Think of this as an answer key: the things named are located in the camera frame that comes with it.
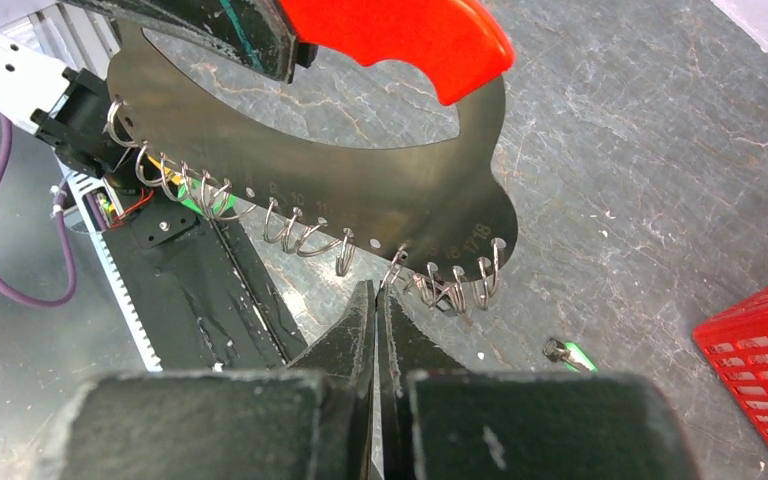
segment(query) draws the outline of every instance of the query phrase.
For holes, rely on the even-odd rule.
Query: gray marble floor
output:
[[[603,368],[649,377],[675,407],[706,478],[768,478],[768,450],[691,340],[693,327],[768,284],[768,55],[706,1],[486,2],[514,42],[507,123],[494,171],[520,240],[489,312],[416,309],[445,349],[477,369],[557,368],[550,335]],[[324,52],[291,86],[159,40],[232,106],[288,133],[357,147],[457,133],[422,75],[361,69]],[[250,228],[262,222],[253,214]],[[260,251],[309,336],[330,324],[364,256]]]

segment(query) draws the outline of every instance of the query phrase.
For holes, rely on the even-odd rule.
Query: white scuff mark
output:
[[[493,459],[493,463],[499,467],[499,470],[508,468],[508,464],[505,462],[505,447],[499,441],[499,437],[490,430],[490,427],[484,425],[484,443],[487,444],[488,450],[490,450],[490,457]]]

